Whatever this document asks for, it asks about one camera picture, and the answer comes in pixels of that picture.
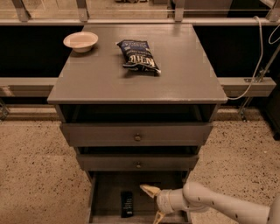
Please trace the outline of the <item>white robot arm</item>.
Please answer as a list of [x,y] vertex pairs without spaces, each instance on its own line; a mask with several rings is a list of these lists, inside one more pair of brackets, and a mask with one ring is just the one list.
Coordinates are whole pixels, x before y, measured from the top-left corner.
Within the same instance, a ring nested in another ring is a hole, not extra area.
[[159,224],[167,214],[176,211],[204,212],[209,207],[239,224],[280,224],[280,196],[271,206],[262,206],[213,192],[198,182],[188,181],[176,190],[161,190],[151,185],[140,188],[156,199],[158,210],[153,224]]

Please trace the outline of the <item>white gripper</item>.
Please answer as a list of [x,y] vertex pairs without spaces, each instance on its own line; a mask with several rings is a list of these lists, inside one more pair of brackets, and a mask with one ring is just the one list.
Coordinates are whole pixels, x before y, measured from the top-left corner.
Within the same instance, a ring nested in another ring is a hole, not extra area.
[[161,191],[158,187],[152,185],[140,185],[140,188],[153,199],[157,196],[159,211],[156,212],[153,224],[159,224],[165,217],[165,214],[182,211],[184,208],[185,203],[181,189]]

